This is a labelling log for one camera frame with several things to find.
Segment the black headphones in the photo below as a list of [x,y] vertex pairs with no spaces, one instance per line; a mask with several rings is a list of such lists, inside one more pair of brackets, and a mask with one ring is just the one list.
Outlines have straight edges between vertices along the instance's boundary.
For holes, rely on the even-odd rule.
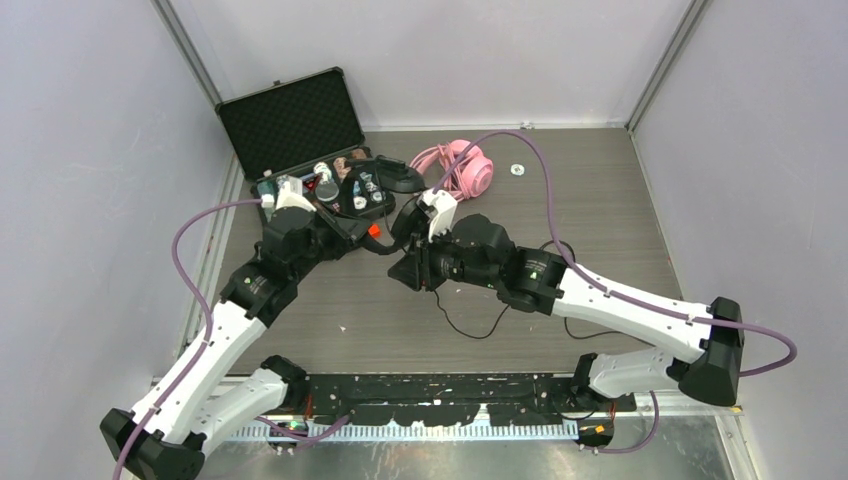
[[391,242],[383,244],[366,233],[359,244],[367,251],[377,255],[390,255],[405,250],[412,236],[419,233],[428,220],[427,214],[417,205],[419,196],[425,191],[423,175],[401,160],[378,155],[369,158],[356,167],[360,173],[371,175],[371,181],[384,193],[394,197],[395,211],[389,228]]

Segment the pink headphones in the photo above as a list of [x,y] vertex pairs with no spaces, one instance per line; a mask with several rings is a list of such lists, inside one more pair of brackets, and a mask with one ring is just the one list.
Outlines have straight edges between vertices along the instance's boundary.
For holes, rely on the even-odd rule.
[[[436,164],[447,171],[469,144],[468,140],[457,139],[427,148],[412,159],[410,166],[421,174]],[[444,189],[458,202],[477,198],[490,186],[493,173],[493,162],[479,146],[474,146],[445,181]]]

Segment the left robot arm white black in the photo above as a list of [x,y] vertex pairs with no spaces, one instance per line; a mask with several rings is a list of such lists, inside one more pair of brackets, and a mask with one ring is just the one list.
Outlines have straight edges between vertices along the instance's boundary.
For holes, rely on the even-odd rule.
[[207,457],[237,430],[273,409],[302,411],[306,372],[272,355],[239,385],[212,395],[235,361],[266,333],[320,263],[355,249],[370,224],[312,207],[282,207],[264,226],[253,257],[236,269],[210,305],[195,285],[204,325],[165,376],[130,410],[111,409],[100,430],[114,478],[195,479]]

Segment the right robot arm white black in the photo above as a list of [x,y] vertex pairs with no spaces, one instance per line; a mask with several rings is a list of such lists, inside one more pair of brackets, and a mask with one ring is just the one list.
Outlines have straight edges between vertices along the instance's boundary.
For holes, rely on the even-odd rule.
[[414,233],[388,275],[414,291],[446,281],[485,287],[512,309],[584,320],[648,343],[642,351],[580,356],[570,392],[584,410],[671,388],[713,406],[737,402],[744,335],[741,307],[729,298],[692,303],[613,282],[559,254],[516,245],[481,214],[434,237]]

